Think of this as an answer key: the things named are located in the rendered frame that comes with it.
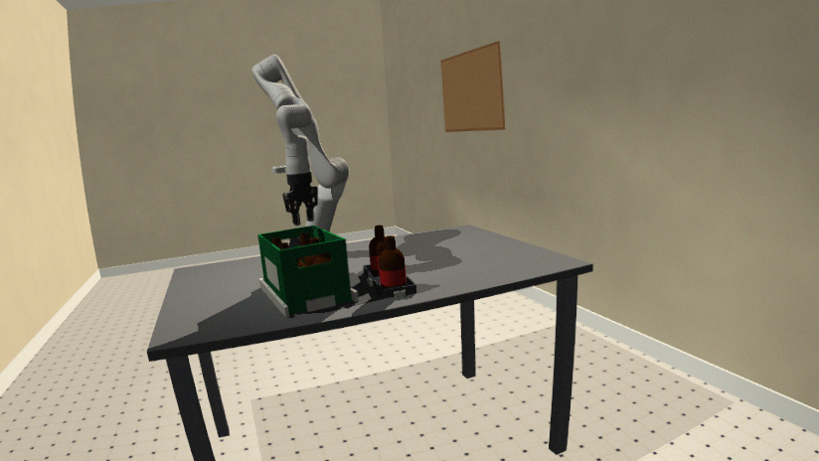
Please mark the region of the brown bottle with red label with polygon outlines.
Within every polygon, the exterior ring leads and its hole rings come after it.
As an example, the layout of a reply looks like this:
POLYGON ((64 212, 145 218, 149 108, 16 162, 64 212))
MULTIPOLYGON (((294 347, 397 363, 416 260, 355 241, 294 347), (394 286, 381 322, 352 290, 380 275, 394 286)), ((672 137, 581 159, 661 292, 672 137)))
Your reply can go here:
POLYGON ((385 247, 379 256, 380 281, 382 289, 407 286, 405 257, 396 248, 393 235, 386 236, 385 247))
POLYGON ((329 255, 329 252, 328 253, 323 253, 323 254, 318 254, 318 257, 313 261, 312 265, 326 263, 326 262, 331 262, 331 255, 329 255))

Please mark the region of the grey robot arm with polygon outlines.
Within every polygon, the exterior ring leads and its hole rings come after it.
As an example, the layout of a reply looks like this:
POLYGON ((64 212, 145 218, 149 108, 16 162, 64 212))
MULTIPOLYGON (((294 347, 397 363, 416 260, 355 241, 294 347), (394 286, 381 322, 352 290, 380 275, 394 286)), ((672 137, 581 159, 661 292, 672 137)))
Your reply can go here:
POLYGON ((318 205, 313 209, 314 221, 307 221, 306 227, 316 226, 330 231, 338 201, 348 180, 348 164, 339 157, 327 158, 311 109, 303 101, 279 56, 264 59, 251 71, 278 109, 276 119, 284 140, 286 165, 273 167, 272 173, 293 175, 309 173, 312 169, 319 183, 318 205), (281 79, 283 84, 277 83, 281 79))

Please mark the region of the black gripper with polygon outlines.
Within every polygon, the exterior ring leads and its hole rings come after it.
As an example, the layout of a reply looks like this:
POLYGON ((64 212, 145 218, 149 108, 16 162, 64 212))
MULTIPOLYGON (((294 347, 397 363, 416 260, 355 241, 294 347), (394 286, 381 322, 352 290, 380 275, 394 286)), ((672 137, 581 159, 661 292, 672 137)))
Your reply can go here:
MULTIPOLYGON (((287 175, 287 174, 286 174, 287 175)), ((313 209, 318 205, 318 187, 311 187, 311 172, 303 174, 287 175, 287 184, 290 186, 288 193, 283 193, 283 200, 286 211, 292 213, 292 220, 295 226, 300 226, 299 208, 303 202, 306 207, 307 220, 314 221, 313 209), (305 185, 302 185, 305 184, 305 185), (311 190, 312 188, 312 190, 311 190), (310 194, 311 192, 311 194, 310 194), (291 196, 292 195, 292 196, 291 196), (311 197, 312 196, 312 197, 311 197), (293 201, 292 201, 293 198, 293 201), (314 198, 314 201, 313 201, 314 198), (312 202, 313 201, 313 202, 312 202), (296 202, 296 203, 295 203, 296 202), (308 204, 309 203, 309 204, 308 204), (288 206, 289 205, 289 206, 288 206), (295 209, 296 208, 296 209, 295 209)))

